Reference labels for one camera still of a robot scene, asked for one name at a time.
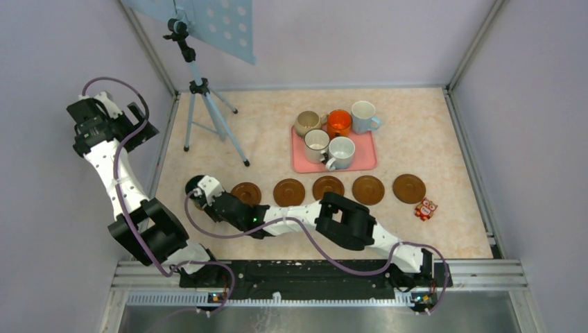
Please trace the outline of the dark wooden coaster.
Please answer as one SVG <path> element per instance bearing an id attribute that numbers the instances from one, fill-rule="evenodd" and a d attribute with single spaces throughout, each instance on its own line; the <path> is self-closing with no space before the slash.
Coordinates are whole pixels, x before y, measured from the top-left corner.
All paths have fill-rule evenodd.
<path id="1" fill-rule="evenodd" d="M 259 205 L 261 202 L 261 190 L 252 182 L 241 182 L 233 187 L 231 194 L 247 205 Z"/>
<path id="2" fill-rule="evenodd" d="M 273 189 L 274 200 L 280 207 L 301 205 L 305 196 L 304 185 L 293 178 L 280 180 Z"/>
<path id="3" fill-rule="evenodd" d="M 401 202 L 416 204 L 424 199 L 426 185 L 416 175 L 405 173 L 395 178 L 392 183 L 392 191 Z"/>
<path id="4" fill-rule="evenodd" d="M 380 203 L 386 193 L 383 183 L 375 176 L 360 176 L 353 182 L 352 194 L 363 205 Z"/>
<path id="5" fill-rule="evenodd" d="M 345 186 L 341 180 L 334 176 L 319 177 L 312 186 L 312 194 L 315 200 L 322 200 L 327 192 L 345 195 Z"/>

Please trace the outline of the dark green mug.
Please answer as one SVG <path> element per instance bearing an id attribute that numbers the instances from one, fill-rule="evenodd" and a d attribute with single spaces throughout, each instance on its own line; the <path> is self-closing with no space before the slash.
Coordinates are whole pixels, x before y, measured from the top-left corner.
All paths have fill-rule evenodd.
<path id="1" fill-rule="evenodd" d="M 196 176 L 190 178 L 184 186 L 185 194 L 189 194 L 191 191 L 193 191 L 198 186 L 198 183 L 203 178 L 204 178 L 204 175 L 196 175 Z"/>

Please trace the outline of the light wooden coaster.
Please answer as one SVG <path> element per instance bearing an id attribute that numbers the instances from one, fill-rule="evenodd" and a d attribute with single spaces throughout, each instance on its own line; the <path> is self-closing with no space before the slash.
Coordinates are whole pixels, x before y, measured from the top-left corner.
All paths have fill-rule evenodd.
<path id="1" fill-rule="evenodd" d="M 202 205 L 198 200 L 192 200 L 193 205 L 196 207 L 197 210 L 203 211 Z"/>

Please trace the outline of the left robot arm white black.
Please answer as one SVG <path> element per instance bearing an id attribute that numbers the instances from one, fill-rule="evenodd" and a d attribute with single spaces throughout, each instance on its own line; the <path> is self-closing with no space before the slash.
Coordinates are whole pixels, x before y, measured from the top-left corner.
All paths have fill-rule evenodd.
<path id="1" fill-rule="evenodd" d="M 128 153 L 159 131 L 136 103 L 128 108 L 136 123 L 107 92 L 80 95 L 67 106 L 75 121 L 73 149 L 97 172 L 111 200 L 114 220 L 108 231 L 144 266 L 196 272 L 203 285 L 213 287 L 221 281 L 221 266 L 203 246 L 189 241 L 177 216 L 158 199 L 149 198 L 134 175 Z"/>

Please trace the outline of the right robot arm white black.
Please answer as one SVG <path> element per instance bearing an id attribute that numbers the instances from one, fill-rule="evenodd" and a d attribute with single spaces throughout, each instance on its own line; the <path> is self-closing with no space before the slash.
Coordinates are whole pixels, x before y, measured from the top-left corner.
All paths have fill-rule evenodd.
<path id="1" fill-rule="evenodd" d="M 200 189 L 187 193 L 187 200 L 213 221 L 236 228 L 237 238 L 264 239 L 314 230 L 346 250 L 369 248 L 382 254 L 416 286 L 426 285 L 435 275 L 431 251 L 402 241 L 377 223 L 366 206 L 334 192 L 313 203 L 290 207 L 248 205 L 226 191 L 206 196 Z"/>

